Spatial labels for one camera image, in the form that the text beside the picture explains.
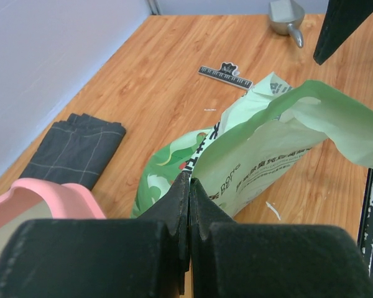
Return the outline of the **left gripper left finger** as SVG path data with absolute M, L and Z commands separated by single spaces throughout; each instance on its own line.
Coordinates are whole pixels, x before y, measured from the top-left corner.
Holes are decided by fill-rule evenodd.
M 189 177 L 136 219 L 33 219 L 0 253 L 0 297 L 179 297 Z

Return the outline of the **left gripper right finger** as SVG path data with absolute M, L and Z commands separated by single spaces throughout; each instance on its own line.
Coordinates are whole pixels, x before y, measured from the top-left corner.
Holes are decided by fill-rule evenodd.
M 195 297 L 373 297 L 355 241 L 332 225 L 242 224 L 190 185 Z

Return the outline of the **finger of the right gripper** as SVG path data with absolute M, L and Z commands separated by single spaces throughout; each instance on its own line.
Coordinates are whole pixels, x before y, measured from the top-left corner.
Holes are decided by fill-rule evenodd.
M 322 65 L 373 13 L 373 0 L 329 0 L 313 59 Z

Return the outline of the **grey metal scoop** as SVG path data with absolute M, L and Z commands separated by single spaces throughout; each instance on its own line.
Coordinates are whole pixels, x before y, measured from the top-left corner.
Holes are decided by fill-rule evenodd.
M 269 2 L 269 22 L 271 28 L 279 35 L 289 35 L 298 48 L 303 48 L 304 39 L 300 25 L 305 17 L 305 10 L 296 1 L 279 0 Z

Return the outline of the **piano pattern bag clip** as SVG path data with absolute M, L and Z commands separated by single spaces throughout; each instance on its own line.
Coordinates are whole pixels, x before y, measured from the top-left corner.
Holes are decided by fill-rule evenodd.
M 239 76 L 240 72 L 238 66 L 232 62 L 222 62 L 219 69 L 201 66 L 198 70 L 198 74 L 235 86 L 245 91 L 254 87 L 254 83 L 251 80 Z

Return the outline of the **green litter bag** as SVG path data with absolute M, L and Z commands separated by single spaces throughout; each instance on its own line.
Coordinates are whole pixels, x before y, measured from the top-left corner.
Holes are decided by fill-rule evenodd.
M 330 139 L 350 162 L 373 168 L 373 111 L 327 84 L 297 88 L 271 73 L 212 127 L 188 132 L 154 153 L 137 188 L 136 218 L 184 172 L 230 216 Z

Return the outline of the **pink litter box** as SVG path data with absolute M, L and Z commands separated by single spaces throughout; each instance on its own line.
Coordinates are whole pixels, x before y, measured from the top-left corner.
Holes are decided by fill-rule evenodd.
M 0 246 L 26 220 L 105 218 L 92 193 L 80 184 L 18 179 L 0 195 Z

